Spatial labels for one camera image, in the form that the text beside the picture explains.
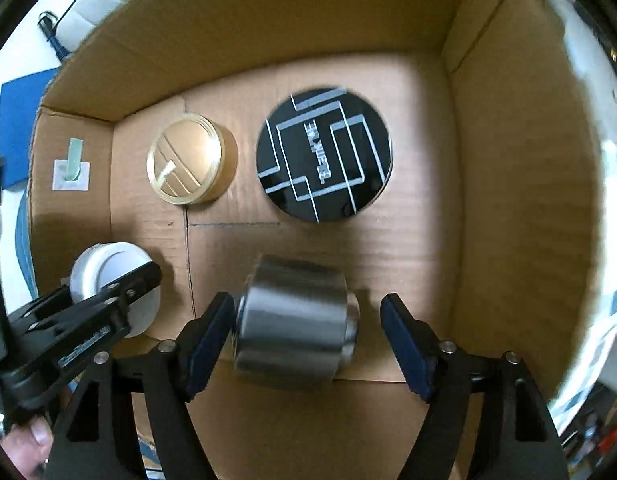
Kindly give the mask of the person's hand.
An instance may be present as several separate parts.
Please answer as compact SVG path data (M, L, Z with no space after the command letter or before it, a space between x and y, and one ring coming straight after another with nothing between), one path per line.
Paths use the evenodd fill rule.
M11 463L25 479L40 479L50 456L54 434L45 417L34 417L23 426L13 425L0 440Z

